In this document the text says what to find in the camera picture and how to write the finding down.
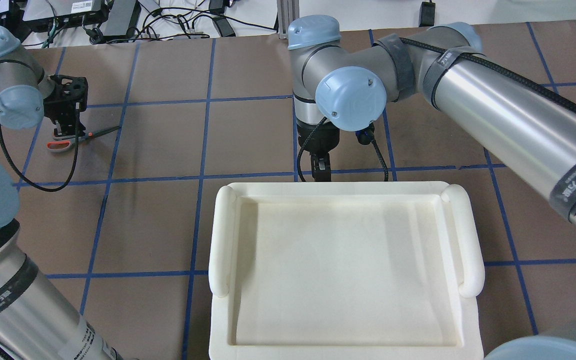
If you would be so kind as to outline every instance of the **brown table surface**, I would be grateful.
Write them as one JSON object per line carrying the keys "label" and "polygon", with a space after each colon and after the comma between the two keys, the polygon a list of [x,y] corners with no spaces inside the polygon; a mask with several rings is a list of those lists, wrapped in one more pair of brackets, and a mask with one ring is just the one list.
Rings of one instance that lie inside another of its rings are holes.
{"label": "brown table surface", "polygon": [[[489,59],[576,101],[576,20],[476,30]],[[342,45],[361,50],[393,31],[344,32]],[[122,128],[80,146],[63,191],[21,184],[19,246],[124,358],[207,359],[218,189],[297,180],[285,41],[250,36],[32,54],[48,73],[87,77],[87,129]],[[391,179],[442,180],[470,194],[486,265],[478,296],[485,353],[575,319],[576,228],[419,94],[385,114],[375,133]],[[73,155],[46,151],[51,132],[47,119],[37,130],[4,132],[25,175],[49,185],[66,178]],[[372,147],[350,132],[341,137],[331,153],[333,180],[381,180]],[[0,162],[9,169],[1,150]]]}

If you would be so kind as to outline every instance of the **orange scissors handle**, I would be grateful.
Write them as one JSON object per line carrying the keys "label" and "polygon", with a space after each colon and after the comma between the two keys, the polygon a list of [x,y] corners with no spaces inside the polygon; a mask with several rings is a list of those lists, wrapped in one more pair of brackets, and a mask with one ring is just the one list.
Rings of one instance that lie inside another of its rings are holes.
{"label": "orange scissors handle", "polygon": [[51,153],[65,153],[75,146],[75,141],[73,139],[65,139],[59,141],[50,141],[46,144],[46,148]]}

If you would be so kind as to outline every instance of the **tray handle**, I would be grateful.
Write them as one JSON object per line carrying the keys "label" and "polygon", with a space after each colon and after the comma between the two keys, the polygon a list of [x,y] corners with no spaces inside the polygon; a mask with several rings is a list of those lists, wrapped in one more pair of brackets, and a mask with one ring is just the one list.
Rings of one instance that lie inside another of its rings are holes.
{"label": "tray handle", "polygon": [[470,198],[463,187],[452,184],[441,193],[441,200],[452,204],[452,217],[463,266],[463,282],[459,284],[459,294],[464,298],[476,297],[484,287],[485,271]]}
{"label": "tray handle", "polygon": [[208,284],[210,284],[210,291],[216,297],[225,297],[229,292],[235,223],[233,205],[236,201],[237,193],[230,186],[219,189],[215,198]]}

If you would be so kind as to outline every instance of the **black connector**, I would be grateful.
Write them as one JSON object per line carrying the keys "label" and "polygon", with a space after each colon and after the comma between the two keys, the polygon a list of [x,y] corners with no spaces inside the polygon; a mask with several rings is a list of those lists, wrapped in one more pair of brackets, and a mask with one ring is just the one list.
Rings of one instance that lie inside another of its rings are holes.
{"label": "black connector", "polygon": [[235,30],[231,26],[231,23],[228,22],[228,19],[223,16],[215,16],[212,19],[212,23],[214,27],[217,29],[219,36],[222,38],[227,37],[236,37]]}
{"label": "black connector", "polygon": [[223,15],[228,4],[228,0],[210,0],[208,11],[213,15]]}
{"label": "black connector", "polygon": [[419,27],[434,27],[435,25],[435,3],[424,1],[419,9]]}

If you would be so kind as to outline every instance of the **scissors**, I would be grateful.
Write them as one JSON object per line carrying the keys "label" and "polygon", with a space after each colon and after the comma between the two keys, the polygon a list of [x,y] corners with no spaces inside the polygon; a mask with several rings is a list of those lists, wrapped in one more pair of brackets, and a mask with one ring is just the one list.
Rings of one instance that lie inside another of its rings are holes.
{"label": "scissors", "polygon": [[[102,135],[106,135],[106,134],[115,132],[116,130],[119,130],[119,126],[112,126],[112,127],[107,128],[107,129],[103,129],[103,130],[99,130],[99,131],[95,131],[95,132],[89,132],[89,133],[85,134],[84,136],[79,137],[79,143],[81,144],[82,142],[86,141],[87,139],[98,138]],[[72,148],[74,148],[74,146],[75,146],[74,137],[71,139],[64,139],[64,140],[59,140],[59,141],[50,141],[46,144],[46,148],[48,148],[48,151],[50,151],[51,153],[65,153],[66,151],[69,151]]]}

